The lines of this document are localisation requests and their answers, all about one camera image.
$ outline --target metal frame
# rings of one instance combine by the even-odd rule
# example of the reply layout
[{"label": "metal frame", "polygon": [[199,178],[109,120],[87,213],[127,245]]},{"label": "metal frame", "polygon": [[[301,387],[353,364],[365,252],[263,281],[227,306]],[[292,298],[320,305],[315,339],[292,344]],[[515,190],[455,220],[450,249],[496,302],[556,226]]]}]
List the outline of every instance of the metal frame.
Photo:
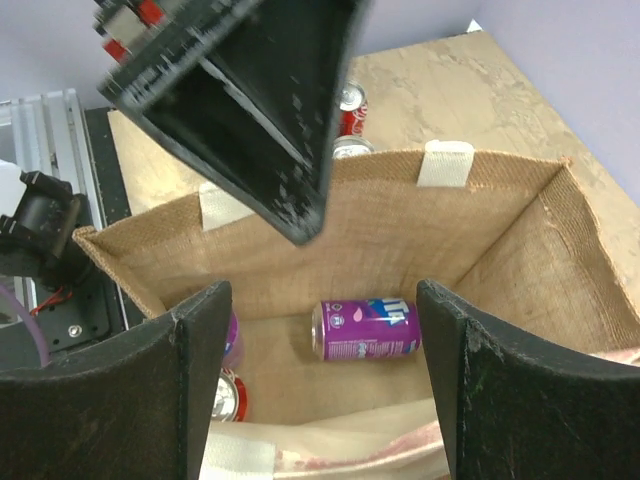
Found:
[{"label": "metal frame", "polygon": [[[84,112],[73,89],[25,97],[0,103],[0,128],[11,126],[15,162],[23,171],[39,170],[69,182],[75,193],[87,196],[93,225],[105,222],[102,201],[96,188],[91,146],[87,140]],[[17,278],[15,293],[32,309],[37,298],[32,279]],[[128,328],[122,292],[118,287],[119,308]]]}]

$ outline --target soda can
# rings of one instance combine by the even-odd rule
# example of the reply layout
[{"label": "soda can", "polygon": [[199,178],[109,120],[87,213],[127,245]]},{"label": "soda can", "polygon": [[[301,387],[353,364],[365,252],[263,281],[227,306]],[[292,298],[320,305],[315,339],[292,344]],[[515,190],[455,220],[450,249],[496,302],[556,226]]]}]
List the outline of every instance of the soda can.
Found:
[{"label": "soda can", "polygon": [[242,422],[249,407],[247,389],[228,368],[220,371],[211,419],[216,422]]},{"label": "soda can", "polygon": [[333,142],[333,158],[355,157],[375,151],[373,145],[362,137],[346,135]]},{"label": "soda can", "polygon": [[229,324],[229,333],[227,334],[227,343],[224,348],[222,366],[233,370],[240,365],[243,356],[244,343],[240,335],[238,317],[234,312],[231,312],[231,323]]},{"label": "soda can", "polygon": [[320,302],[311,322],[313,351],[326,361],[400,357],[422,339],[416,306],[401,298]]},{"label": "soda can", "polygon": [[367,118],[369,105],[364,88],[356,82],[349,81],[342,89],[340,99],[340,136],[362,135],[364,120]]}]

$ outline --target coca-cola can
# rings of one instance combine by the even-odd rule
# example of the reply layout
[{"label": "coca-cola can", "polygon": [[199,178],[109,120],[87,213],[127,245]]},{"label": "coca-cola can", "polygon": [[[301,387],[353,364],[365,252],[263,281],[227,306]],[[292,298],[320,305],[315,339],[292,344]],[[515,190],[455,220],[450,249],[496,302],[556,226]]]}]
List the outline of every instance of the coca-cola can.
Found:
[{"label": "coca-cola can", "polygon": [[354,81],[349,81],[342,89],[340,111],[340,136],[362,135],[364,120],[367,118],[368,102],[364,88]]},{"label": "coca-cola can", "polygon": [[370,142],[355,135],[338,137],[333,142],[333,158],[355,157],[373,153],[375,148]]}]

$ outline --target wooden table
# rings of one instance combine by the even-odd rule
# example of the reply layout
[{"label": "wooden table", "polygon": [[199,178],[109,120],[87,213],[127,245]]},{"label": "wooden table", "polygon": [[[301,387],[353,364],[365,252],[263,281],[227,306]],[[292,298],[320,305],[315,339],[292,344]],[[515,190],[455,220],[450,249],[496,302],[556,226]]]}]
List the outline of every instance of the wooden table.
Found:
[{"label": "wooden table", "polygon": [[[354,60],[369,97],[365,137],[378,149],[465,140],[476,149],[574,158],[632,302],[640,306],[640,210],[486,32]],[[197,191],[204,181],[123,115],[111,128],[133,214]]]}]

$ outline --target burlap tote bag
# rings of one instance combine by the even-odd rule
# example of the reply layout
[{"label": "burlap tote bag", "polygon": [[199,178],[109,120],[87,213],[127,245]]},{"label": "burlap tote bag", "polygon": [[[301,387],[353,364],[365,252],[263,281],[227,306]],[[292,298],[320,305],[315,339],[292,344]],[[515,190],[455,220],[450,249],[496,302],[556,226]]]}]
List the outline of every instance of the burlap tote bag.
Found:
[{"label": "burlap tote bag", "polygon": [[[220,198],[213,213],[196,193],[75,236],[149,318],[231,282],[250,423],[212,423],[202,478],[236,478],[221,472],[246,471],[247,458],[251,471],[267,471],[255,478],[447,474],[422,352],[321,362],[309,315],[320,300],[413,301],[417,282],[431,278],[581,352],[640,345],[638,312],[564,161],[483,151],[341,159],[325,229],[303,248]],[[617,359],[632,363],[637,353]],[[234,448],[243,460],[229,456]]]}]

